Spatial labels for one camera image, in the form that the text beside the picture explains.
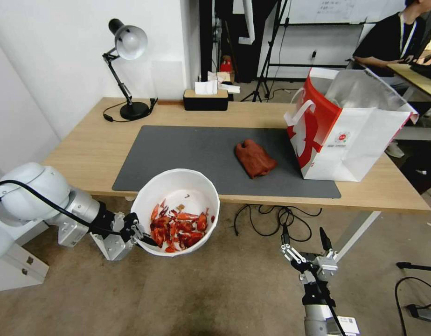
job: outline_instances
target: desk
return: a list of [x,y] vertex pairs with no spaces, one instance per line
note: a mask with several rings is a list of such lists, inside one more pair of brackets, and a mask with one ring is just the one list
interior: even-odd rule
[[[229,102],[223,112],[185,111],[181,105],[156,105],[147,118],[108,122],[102,111],[122,102],[103,98],[45,160],[67,181],[92,195],[136,196],[136,192],[111,189],[119,170],[143,125],[286,128],[283,115],[294,105],[278,103]],[[119,117],[119,106],[107,113]],[[371,225],[380,211],[422,212],[430,208],[384,154],[362,182],[336,182],[341,198],[219,195],[222,202],[272,205],[303,205],[361,210],[334,244],[339,258]]]
[[[410,69],[409,64],[389,64],[387,65],[396,75],[410,84],[403,98],[409,100],[415,90],[422,93],[424,97],[431,101],[431,79],[424,77]],[[404,127],[396,136],[398,140],[430,140],[431,127]]]
[[416,87],[431,100],[431,79],[428,79],[410,69],[409,64],[389,64],[387,66],[396,75]]

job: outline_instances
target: black tissue box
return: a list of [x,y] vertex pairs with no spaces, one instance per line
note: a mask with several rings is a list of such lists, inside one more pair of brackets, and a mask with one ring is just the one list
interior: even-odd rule
[[215,95],[198,95],[195,90],[185,90],[183,102],[186,111],[226,111],[228,91],[217,90]]

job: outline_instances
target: desk lamp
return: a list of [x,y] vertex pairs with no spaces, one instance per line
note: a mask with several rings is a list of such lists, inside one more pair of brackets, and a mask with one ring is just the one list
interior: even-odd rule
[[141,28],[136,26],[126,26],[118,19],[111,19],[108,28],[114,35],[115,47],[104,53],[102,57],[110,68],[127,104],[121,107],[121,117],[127,120],[136,120],[146,117],[150,114],[149,107],[141,102],[132,102],[132,94],[122,83],[111,65],[112,61],[122,57],[126,60],[134,60],[140,57],[147,47],[147,35]]

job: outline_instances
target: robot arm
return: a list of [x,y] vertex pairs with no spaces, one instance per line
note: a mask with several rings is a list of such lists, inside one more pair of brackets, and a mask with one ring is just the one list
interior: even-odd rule
[[156,246],[135,213],[110,212],[103,202],[68,185],[54,168],[27,163],[0,180],[0,226],[31,228],[43,220],[59,227],[63,246],[74,247],[89,233],[111,261],[121,260],[139,241]]
[[281,252],[293,268],[301,274],[299,280],[304,285],[305,295],[302,303],[306,310],[304,329],[306,336],[358,335],[359,330],[354,318],[335,314],[335,301],[330,297],[327,284],[337,273],[337,253],[331,242],[320,228],[324,254],[299,253],[290,246],[288,229],[284,225],[281,235]]

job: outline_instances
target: brown cloth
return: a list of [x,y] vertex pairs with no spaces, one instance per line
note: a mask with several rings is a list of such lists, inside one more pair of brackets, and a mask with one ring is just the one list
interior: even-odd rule
[[278,162],[272,159],[261,145],[251,139],[245,140],[243,144],[237,144],[236,156],[252,179],[267,175],[278,165]]

